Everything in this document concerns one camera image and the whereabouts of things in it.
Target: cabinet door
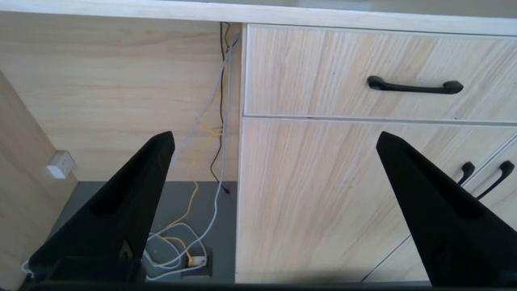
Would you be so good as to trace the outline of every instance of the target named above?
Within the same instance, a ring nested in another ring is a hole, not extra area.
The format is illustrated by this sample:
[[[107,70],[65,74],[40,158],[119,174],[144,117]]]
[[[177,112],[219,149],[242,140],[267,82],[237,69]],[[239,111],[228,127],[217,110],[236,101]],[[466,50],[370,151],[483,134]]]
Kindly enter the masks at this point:
[[[382,131],[405,138],[455,179],[465,162],[481,164],[514,132],[245,117],[237,278],[360,281],[407,237],[375,149]]]
[[[499,166],[505,162],[517,163],[517,141],[513,141],[497,157],[476,173],[465,189],[473,196],[481,195],[500,176]],[[517,171],[501,182],[480,202],[517,230]],[[408,238],[377,267],[366,282],[429,280],[426,269],[412,238]]]

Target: black cable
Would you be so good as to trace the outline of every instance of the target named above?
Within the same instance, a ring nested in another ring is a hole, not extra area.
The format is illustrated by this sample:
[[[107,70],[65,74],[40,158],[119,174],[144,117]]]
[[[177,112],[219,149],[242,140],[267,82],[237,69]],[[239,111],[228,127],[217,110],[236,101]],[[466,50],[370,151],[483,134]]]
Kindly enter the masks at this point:
[[[226,42],[226,35],[229,31],[229,23],[226,23],[228,27],[226,28],[225,32],[225,42]],[[223,48],[223,23],[219,23],[219,42],[221,44],[221,56],[223,57],[223,61],[225,61],[225,49]],[[225,69],[223,68],[222,75],[225,75]],[[223,78],[221,78],[221,102],[219,103],[219,115],[221,116],[221,128],[225,125],[225,120],[223,119]],[[219,157],[219,153],[221,152],[221,148],[223,146],[222,136],[219,136],[219,149],[217,150],[216,157],[213,159],[212,163],[210,164],[210,171],[212,172],[213,178],[219,183],[219,179],[217,178],[216,174],[213,172],[213,164],[216,162],[217,158]],[[221,185],[221,188],[226,192],[226,194],[229,194],[229,190],[225,188],[225,186]]]

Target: light wood grain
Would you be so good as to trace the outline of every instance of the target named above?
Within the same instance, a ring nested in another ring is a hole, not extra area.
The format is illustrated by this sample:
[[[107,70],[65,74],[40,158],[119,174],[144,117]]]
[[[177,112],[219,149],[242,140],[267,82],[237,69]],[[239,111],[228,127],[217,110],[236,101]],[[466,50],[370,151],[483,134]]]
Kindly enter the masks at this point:
[[[502,153],[476,173],[465,189],[474,196],[479,196],[500,177],[501,171],[498,168],[505,161],[517,163],[517,141],[513,141]],[[517,209],[517,180],[512,179],[512,176],[515,177],[515,173],[499,184],[487,196],[483,197],[481,203],[503,219],[509,226],[517,230],[517,212],[515,211]],[[413,239],[409,238],[385,262],[379,265],[365,281],[414,280],[429,280],[429,277],[427,276],[426,269],[423,267]]]
[[[227,180],[237,179],[240,43],[236,50]],[[0,68],[51,142],[72,154],[79,180],[108,180],[166,130],[178,149],[210,100],[221,63],[219,23],[0,13]],[[221,126],[218,96],[202,119],[212,128]],[[189,180],[206,137],[195,131],[168,180]],[[214,138],[202,151],[198,180],[213,180],[218,147]],[[220,169],[221,158],[216,175]]]
[[[451,3],[441,7],[455,6]],[[482,35],[503,35],[515,36],[515,18],[497,18],[495,15],[507,15],[507,13],[487,14],[479,11],[489,11],[484,6],[469,3],[470,9],[475,11],[470,16],[433,15],[436,13],[435,1],[420,2],[420,5],[404,4],[398,5],[395,11],[406,13],[390,13],[379,11],[392,11],[393,5],[383,4],[386,9],[373,7],[370,11],[358,11],[358,2],[354,1],[355,7],[348,7],[350,10],[335,9],[332,6],[320,6],[311,8],[310,5],[298,6],[268,6],[248,4],[228,4],[213,2],[183,2],[183,1],[149,1],[149,0],[3,0],[0,2],[0,11],[45,13],[55,15],[93,15],[93,16],[115,16],[129,18],[147,19],[183,19],[203,21],[229,21],[236,23],[269,23],[269,24],[291,24],[316,27],[353,27],[385,30],[402,30],[412,32],[447,32],[467,33]],[[507,8],[508,3],[501,4],[490,2],[488,7],[501,7],[501,11]]]
[[[517,39],[253,25],[246,114],[516,122]],[[386,82],[456,95],[376,91]]]
[[[22,263],[47,238],[77,180],[56,180],[56,150],[0,71],[0,287],[17,289]]]
[[[405,138],[455,179],[515,129],[245,117],[237,273],[363,279],[409,231],[375,150]]]

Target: grey floor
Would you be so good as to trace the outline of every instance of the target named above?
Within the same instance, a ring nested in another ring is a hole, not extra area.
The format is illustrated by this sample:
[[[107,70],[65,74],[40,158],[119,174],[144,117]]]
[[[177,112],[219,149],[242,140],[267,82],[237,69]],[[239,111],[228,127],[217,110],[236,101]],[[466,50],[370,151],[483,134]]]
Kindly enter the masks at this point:
[[[104,182],[80,182],[59,219],[54,230],[59,229],[68,221],[74,213],[81,208],[102,186]],[[233,283],[235,277],[235,231],[237,213],[237,182],[225,182],[230,194],[221,191],[217,201],[218,211],[214,225],[203,239],[206,247],[211,247],[213,252],[212,277],[209,278],[185,278],[179,274],[163,277],[159,282],[190,282],[195,283]],[[167,226],[186,211],[188,201],[191,198],[194,184],[192,182],[167,182],[163,188],[162,197],[154,216],[151,231],[157,231]],[[200,182],[200,189],[192,202],[190,214],[183,220],[201,235],[207,228],[213,215],[213,201],[217,190],[217,182]],[[177,227],[165,234],[181,238],[187,245],[195,239],[189,230]],[[177,242],[173,244],[183,251],[183,247]],[[157,262],[165,262],[176,257],[176,253],[164,242],[151,241],[147,249],[149,254]],[[164,270],[153,268],[144,259],[144,266],[149,276],[157,276]]]

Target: door handle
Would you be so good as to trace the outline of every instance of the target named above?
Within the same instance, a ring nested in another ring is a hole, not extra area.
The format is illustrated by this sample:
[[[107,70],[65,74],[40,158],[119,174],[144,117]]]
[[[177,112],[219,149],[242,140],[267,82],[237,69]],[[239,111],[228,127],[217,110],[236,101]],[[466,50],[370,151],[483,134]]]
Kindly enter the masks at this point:
[[[466,162],[462,167],[461,170],[463,171],[463,177],[461,177],[460,181],[458,181],[458,185],[462,185],[465,183],[465,181],[470,178],[470,176],[474,173],[474,170],[476,170],[476,166],[472,164],[471,162]]]
[[[442,87],[420,87],[420,86],[404,86],[390,84],[383,78],[378,76],[368,77],[368,85],[373,90],[379,91],[400,91],[400,92],[415,92],[415,93],[434,93],[434,94],[457,94],[463,90],[463,85],[458,81],[448,81]]]
[[[492,186],[488,187],[480,196],[477,197],[478,200],[486,196],[486,194],[490,193],[490,191],[494,190],[504,179],[508,178],[512,171],[514,171],[515,165],[510,161],[505,161],[499,166],[499,170],[501,170],[501,177],[497,181],[495,181]]]

